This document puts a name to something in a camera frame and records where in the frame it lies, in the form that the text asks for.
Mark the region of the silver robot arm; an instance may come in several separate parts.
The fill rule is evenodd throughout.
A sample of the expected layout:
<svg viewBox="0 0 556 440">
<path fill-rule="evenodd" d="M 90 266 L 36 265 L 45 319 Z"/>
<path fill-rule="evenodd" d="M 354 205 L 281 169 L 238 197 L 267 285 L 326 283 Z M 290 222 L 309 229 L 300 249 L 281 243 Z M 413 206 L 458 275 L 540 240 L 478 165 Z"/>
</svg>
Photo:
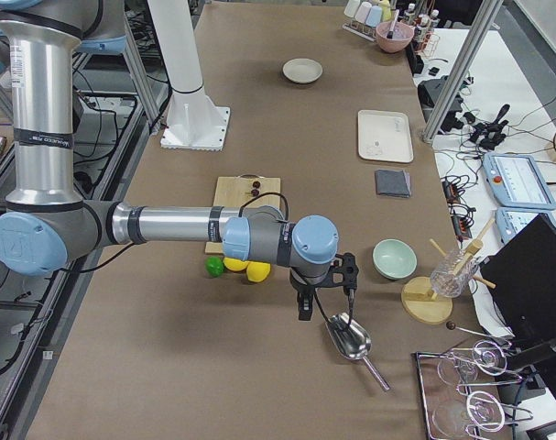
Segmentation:
<svg viewBox="0 0 556 440">
<path fill-rule="evenodd" d="M 320 215 L 291 223 L 271 207 L 145 207 L 85 200 L 73 185 L 72 54 L 125 49 L 120 1 L 0 1 L 10 47 L 16 187 L 0 216 L 0 261 L 27 276 L 111 245 L 201 241 L 230 258 L 290 271 L 299 317 L 334 286 L 338 232 Z"/>
</svg>

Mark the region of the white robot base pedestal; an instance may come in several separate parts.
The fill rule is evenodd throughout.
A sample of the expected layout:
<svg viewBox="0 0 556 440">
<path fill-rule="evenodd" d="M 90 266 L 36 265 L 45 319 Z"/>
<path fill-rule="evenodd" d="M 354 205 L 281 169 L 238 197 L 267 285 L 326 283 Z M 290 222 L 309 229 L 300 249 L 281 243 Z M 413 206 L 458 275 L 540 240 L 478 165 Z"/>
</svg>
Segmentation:
<svg viewBox="0 0 556 440">
<path fill-rule="evenodd" d="M 222 150 L 231 110 L 205 92 L 188 3 L 157 0 L 148 7 L 172 91 L 161 147 Z"/>
</svg>

